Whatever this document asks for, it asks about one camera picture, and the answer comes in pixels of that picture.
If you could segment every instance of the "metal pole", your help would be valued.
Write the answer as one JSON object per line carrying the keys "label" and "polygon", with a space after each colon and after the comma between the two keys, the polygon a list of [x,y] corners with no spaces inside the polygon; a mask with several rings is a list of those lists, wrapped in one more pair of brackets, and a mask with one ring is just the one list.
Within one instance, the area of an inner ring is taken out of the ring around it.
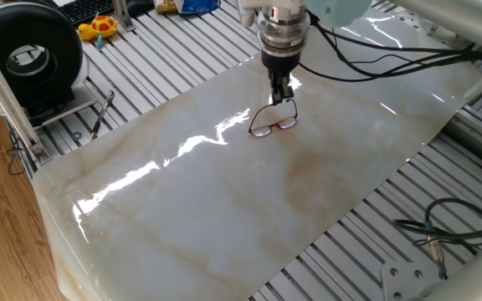
{"label": "metal pole", "polygon": [[122,27],[127,31],[135,30],[130,14],[127,12],[126,0],[113,0],[113,6],[115,7],[116,18]]}
{"label": "metal pole", "polygon": [[27,116],[22,110],[16,96],[10,89],[0,70],[0,105],[3,107],[8,120],[22,138],[25,146],[30,149],[40,165],[49,161],[48,154],[40,142]]}

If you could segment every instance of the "marble-patterned sheet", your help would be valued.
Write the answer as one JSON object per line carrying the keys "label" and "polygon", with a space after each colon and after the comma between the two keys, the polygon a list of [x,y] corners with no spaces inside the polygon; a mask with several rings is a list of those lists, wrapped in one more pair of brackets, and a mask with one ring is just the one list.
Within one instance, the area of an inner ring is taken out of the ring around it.
{"label": "marble-patterned sheet", "polygon": [[[340,32],[433,46],[375,12]],[[310,33],[306,65],[357,76]],[[350,59],[380,55],[339,47]],[[421,150],[479,76],[460,64],[344,84],[296,69],[298,125],[256,139],[249,123],[269,103],[256,56],[48,163],[33,184],[62,292],[72,300],[246,300]],[[257,123],[292,112],[280,105]]]}

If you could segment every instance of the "metal bracket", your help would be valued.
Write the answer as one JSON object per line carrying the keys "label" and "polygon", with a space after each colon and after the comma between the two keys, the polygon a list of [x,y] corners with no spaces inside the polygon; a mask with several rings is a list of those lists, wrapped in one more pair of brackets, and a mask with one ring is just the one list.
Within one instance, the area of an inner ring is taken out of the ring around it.
{"label": "metal bracket", "polygon": [[31,152],[41,166],[51,161],[51,158],[49,158],[44,146],[40,143],[31,145]]}
{"label": "metal bracket", "polygon": [[116,19],[127,31],[135,30],[135,26],[131,22],[130,14],[127,12],[126,0],[113,0],[115,7]]}
{"label": "metal bracket", "polygon": [[433,263],[384,263],[381,268],[382,293],[385,301],[422,300],[444,281]]}

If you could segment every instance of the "cable connector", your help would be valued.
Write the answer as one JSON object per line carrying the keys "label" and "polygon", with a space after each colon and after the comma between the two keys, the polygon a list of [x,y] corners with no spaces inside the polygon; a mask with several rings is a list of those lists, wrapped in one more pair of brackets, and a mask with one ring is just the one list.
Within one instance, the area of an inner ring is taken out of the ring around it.
{"label": "cable connector", "polygon": [[[435,232],[433,222],[431,221],[425,221],[425,228],[430,232]],[[431,247],[433,261],[438,267],[438,275],[443,279],[447,279],[448,270],[446,269],[444,263],[444,250],[442,249],[442,245],[440,244],[438,239],[436,239],[436,237],[428,236],[427,239],[428,241],[430,241],[428,245]]]}

